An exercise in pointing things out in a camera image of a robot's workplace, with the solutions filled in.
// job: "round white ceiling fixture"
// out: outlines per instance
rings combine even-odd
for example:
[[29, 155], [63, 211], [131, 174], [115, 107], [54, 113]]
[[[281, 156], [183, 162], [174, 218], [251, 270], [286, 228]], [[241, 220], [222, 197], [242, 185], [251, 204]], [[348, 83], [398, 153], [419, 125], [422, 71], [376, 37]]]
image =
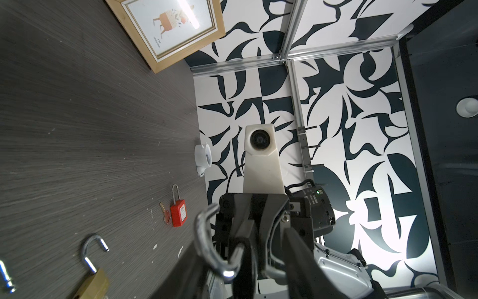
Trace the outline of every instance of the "round white ceiling fixture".
[[475, 98], [461, 99], [456, 105], [456, 112], [463, 117], [473, 117], [478, 114], [478, 100]]

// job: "white camera housing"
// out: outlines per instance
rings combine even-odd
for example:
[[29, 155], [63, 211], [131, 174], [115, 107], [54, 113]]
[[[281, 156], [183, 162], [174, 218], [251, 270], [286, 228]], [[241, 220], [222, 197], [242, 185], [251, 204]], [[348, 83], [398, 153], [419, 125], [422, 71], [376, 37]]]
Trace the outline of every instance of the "white camera housing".
[[[258, 149], [251, 143], [251, 136], [257, 130], [264, 130], [270, 137], [270, 144]], [[273, 124], [256, 124], [246, 127], [244, 136], [246, 151], [244, 169], [244, 193], [285, 194], [282, 181], [279, 151], [275, 142]]]

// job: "open padlock shackle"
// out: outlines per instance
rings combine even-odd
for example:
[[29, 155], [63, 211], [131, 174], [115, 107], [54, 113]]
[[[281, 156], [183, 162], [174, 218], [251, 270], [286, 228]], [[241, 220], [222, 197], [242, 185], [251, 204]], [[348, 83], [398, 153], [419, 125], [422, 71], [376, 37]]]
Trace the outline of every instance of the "open padlock shackle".
[[211, 268], [221, 275], [224, 281], [232, 281], [239, 273], [242, 257], [245, 247], [243, 244], [237, 244], [234, 252], [229, 258], [229, 262], [222, 259], [216, 250], [212, 247], [211, 237], [208, 234], [207, 220], [219, 212], [219, 205], [211, 203], [207, 209], [202, 210], [194, 221], [194, 247], [199, 256], [201, 256]]
[[176, 187], [176, 192], [178, 194], [178, 200], [180, 200], [181, 198], [179, 197], [179, 187], [178, 187], [177, 184], [174, 184], [173, 187], [171, 188], [171, 193], [173, 194], [174, 205], [176, 205], [176, 199], [174, 198], [174, 187]]
[[85, 264], [91, 269], [91, 272], [95, 274], [97, 272], [96, 267], [93, 265], [93, 263], [90, 261], [90, 259], [87, 256], [88, 252], [88, 245], [94, 241], [97, 240], [98, 244], [103, 248], [104, 251], [109, 251], [108, 246], [105, 243], [105, 240], [101, 238], [98, 234], [94, 234], [90, 236], [85, 243], [83, 244], [83, 248], [81, 248], [81, 259], [85, 262]]

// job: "gray wooden surface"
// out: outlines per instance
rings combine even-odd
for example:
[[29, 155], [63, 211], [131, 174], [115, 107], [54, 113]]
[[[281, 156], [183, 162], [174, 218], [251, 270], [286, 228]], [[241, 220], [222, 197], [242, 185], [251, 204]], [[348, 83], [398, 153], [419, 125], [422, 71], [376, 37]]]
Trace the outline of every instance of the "gray wooden surface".
[[[207, 205], [187, 64], [155, 75], [100, 0], [5, 0], [0, 23], [0, 255], [18, 285], [9, 298], [71, 298], [91, 233], [110, 247], [90, 248], [109, 298], [148, 298]], [[181, 228], [159, 208], [173, 183], [186, 200]]]

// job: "picture frame glass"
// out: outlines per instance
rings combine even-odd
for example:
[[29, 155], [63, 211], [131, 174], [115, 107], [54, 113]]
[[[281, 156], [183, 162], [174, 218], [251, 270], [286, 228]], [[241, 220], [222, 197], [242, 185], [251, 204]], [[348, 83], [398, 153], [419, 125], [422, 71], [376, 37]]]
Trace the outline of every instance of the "picture frame glass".
[[156, 61], [216, 28], [209, 0], [125, 0], [121, 4]]

